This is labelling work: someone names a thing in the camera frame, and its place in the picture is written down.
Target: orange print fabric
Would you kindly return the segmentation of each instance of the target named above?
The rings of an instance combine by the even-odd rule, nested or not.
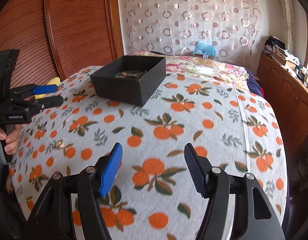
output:
[[[170,56],[166,63],[187,62],[188,68],[194,60]],[[265,99],[234,82],[202,74],[208,62],[200,72],[168,68],[143,107],[98,97],[89,75],[99,66],[62,82],[56,94],[64,104],[23,125],[10,163],[25,217],[55,172],[77,174],[119,142],[123,158],[117,177],[106,197],[98,199],[112,239],[195,239],[208,202],[196,192],[184,160],[184,146],[191,143],[199,156],[228,174],[253,173],[282,222],[287,174],[275,113]],[[79,214],[73,195],[75,231],[83,240]]]

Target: human hand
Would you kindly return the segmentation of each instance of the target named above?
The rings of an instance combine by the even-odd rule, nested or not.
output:
[[[6,154],[15,154],[19,147],[20,133],[22,124],[15,124],[13,131],[7,136],[0,128],[0,140],[5,140],[6,146],[4,148]]]

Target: blue plush toy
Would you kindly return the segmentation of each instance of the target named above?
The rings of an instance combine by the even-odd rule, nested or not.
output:
[[[202,42],[198,42],[195,49],[193,50],[193,55],[202,54],[205,56],[216,56],[216,48],[212,45],[204,44]]]

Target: black box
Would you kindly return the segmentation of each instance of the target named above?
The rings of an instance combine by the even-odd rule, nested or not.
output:
[[[96,94],[120,102],[144,106],[166,77],[165,57],[122,56],[91,74]],[[117,73],[139,70],[139,80],[115,78]]]

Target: curtain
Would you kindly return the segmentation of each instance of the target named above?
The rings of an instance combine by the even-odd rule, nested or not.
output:
[[[281,6],[283,8],[284,20],[285,20],[285,28],[286,28],[286,42],[287,49],[293,53],[294,50],[294,42],[293,42],[293,4],[292,0],[280,0]]]
[[[119,0],[125,53],[192,55],[198,41],[216,60],[249,66],[261,21],[257,0]]]

